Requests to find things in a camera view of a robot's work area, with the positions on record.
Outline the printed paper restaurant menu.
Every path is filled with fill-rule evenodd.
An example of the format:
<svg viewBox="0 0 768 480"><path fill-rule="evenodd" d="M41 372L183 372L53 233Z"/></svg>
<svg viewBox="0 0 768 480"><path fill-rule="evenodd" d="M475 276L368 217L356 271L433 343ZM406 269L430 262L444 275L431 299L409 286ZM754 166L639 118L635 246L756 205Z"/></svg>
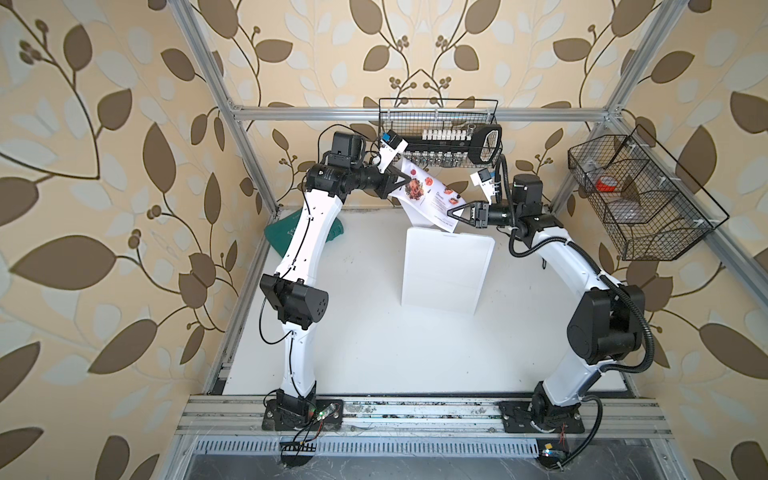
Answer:
<svg viewBox="0 0 768 480"><path fill-rule="evenodd" d="M412 180L390 196L400 203L411 224L453 233L458 222L449 218L447 211L451 206L466 201L455 190L408 159L401 160L400 170Z"/></svg>

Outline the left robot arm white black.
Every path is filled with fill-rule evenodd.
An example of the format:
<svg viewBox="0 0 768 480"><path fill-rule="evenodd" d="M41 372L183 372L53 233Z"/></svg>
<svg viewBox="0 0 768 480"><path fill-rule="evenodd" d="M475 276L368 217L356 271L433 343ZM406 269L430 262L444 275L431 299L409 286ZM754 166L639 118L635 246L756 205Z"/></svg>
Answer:
<svg viewBox="0 0 768 480"><path fill-rule="evenodd" d="M347 197L370 190L385 199L411 178L390 168L408 142L394 131L381 135L378 158L364 161L365 139L336 132L331 149L306 172L303 205L294 235L273 274L260 288L282 324L285 370L276 391L277 410L300 425L315 416L316 377L312 348L316 324L325 315L329 294L316 287L320 258L334 221Z"/></svg>

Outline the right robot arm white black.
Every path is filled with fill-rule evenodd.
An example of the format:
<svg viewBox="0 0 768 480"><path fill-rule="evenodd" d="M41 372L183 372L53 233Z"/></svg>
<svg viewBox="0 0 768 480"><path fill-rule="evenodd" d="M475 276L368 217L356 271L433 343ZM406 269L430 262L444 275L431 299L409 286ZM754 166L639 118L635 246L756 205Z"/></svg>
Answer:
<svg viewBox="0 0 768 480"><path fill-rule="evenodd" d="M644 316L645 295L619 282L575 241L542 206L543 184L534 174L512 181L483 169L473 177L486 194L449 210L449 217L475 228L509 231L515 258L539 256L579 298L567 325L569 349L556 370L539 382L527 406L503 403L513 431L551 432L579 420L588 390L610 371L642 373L652 364L655 342Z"/></svg>

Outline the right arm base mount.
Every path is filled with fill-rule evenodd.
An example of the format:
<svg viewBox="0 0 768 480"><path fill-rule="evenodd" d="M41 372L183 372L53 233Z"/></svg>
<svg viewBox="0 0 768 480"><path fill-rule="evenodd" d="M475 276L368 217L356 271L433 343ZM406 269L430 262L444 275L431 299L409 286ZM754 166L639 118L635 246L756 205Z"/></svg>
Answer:
<svg viewBox="0 0 768 480"><path fill-rule="evenodd" d="M540 381L529 401L506 400L497 403L506 433L582 434L585 427L579 413L580 403L571 406L553 404Z"/></svg>

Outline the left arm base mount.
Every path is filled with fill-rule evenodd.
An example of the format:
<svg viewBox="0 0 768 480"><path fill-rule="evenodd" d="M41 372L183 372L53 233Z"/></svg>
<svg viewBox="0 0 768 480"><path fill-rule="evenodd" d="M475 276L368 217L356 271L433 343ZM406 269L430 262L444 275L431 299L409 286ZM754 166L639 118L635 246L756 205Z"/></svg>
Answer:
<svg viewBox="0 0 768 480"><path fill-rule="evenodd" d="M299 399L280 395L266 401L262 420L264 431L298 431L323 424L324 431L339 431L343 423L344 401L341 399Z"/></svg>

